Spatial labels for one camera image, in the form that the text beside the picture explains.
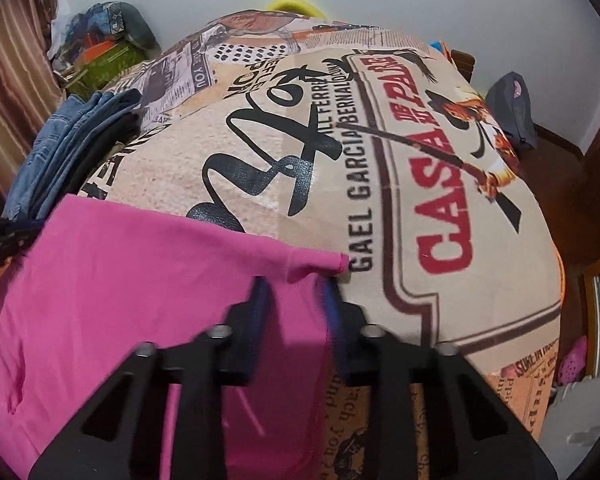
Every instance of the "blue jeans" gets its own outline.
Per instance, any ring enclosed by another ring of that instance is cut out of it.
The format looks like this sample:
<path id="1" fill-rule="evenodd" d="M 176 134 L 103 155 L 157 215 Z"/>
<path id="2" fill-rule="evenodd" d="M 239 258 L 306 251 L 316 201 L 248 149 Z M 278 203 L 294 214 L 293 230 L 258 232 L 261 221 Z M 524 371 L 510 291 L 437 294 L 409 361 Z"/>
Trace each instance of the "blue jeans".
<path id="1" fill-rule="evenodd" d="M 129 113 L 140 102 L 141 93 L 135 88 L 112 94 L 105 92 L 96 107 L 80 118 L 69 134 L 59 143 L 45 175 L 33 193 L 30 218 L 45 219 L 60 199 L 59 193 L 71 176 L 71 171 L 85 155 L 85 150 L 110 124 Z"/>
<path id="2" fill-rule="evenodd" d="M 77 95 L 70 95 L 58 110 L 51 114 L 38 133 L 29 155 L 11 185 L 2 212 L 11 220 L 27 219 L 31 197 L 44 169 L 58 146 L 71 131 L 74 124 L 98 103 L 100 96 L 94 94 L 87 104 Z"/>
<path id="3" fill-rule="evenodd" d="M 135 89 L 113 95 L 95 92 L 85 104 L 71 95 L 52 114 L 11 186 L 2 216 L 44 219 L 62 184 L 94 136 L 140 102 Z"/>

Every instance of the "yellow plastic object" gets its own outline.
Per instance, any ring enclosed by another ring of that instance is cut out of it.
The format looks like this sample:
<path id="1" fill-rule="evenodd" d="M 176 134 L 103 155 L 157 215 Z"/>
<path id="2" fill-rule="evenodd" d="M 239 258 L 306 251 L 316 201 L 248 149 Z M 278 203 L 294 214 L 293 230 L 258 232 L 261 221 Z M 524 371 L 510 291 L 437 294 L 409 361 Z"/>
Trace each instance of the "yellow plastic object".
<path id="1" fill-rule="evenodd" d="M 304 14 L 312 18 L 321 18 L 325 20 L 327 17 L 316 9 L 312 4 L 304 0 L 276 0 L 269 4 L 267 10 L 281 10 L 283 12 L 295 12 L 296 14 Z"/>

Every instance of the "gray bag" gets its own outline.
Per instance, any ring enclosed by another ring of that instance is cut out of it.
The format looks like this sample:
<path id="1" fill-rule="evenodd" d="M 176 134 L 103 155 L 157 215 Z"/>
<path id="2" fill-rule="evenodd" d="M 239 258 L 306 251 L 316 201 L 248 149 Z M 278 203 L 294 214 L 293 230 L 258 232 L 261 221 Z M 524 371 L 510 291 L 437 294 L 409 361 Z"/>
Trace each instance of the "gray bag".
<path id="1" fill-rule="evenodd" d="M 531 99 L 520 74 L 509 72 L 498 79 L 489 89 L 485 102 L 514 148 L 538 147 L 538 134 L 531 119 Z"/>

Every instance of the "curtain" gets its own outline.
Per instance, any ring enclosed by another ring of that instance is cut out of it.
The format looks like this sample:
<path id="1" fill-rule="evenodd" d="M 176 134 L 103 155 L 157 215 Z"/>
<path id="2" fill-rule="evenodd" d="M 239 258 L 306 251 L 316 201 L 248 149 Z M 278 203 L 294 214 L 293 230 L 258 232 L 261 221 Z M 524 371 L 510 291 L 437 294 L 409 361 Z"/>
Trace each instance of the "curtain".
<path id="1" fill-rule="evenodd" d="M 0 0 L 0 213 L 35 137 L 64 99 L 46 51 L 58 0 Z"/>

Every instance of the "pink perforated shoe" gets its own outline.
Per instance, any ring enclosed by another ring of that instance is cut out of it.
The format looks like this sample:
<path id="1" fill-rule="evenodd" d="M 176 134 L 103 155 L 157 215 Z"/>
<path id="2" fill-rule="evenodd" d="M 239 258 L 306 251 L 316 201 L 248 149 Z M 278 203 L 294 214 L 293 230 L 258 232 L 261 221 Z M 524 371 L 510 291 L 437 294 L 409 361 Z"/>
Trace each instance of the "pink perforated shoe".
<path id="1" fill-rule="evenodd" d="M 558 370 L 558 386 L 574 383 L 587 364 L 587 336 L 579 337 Z"/>

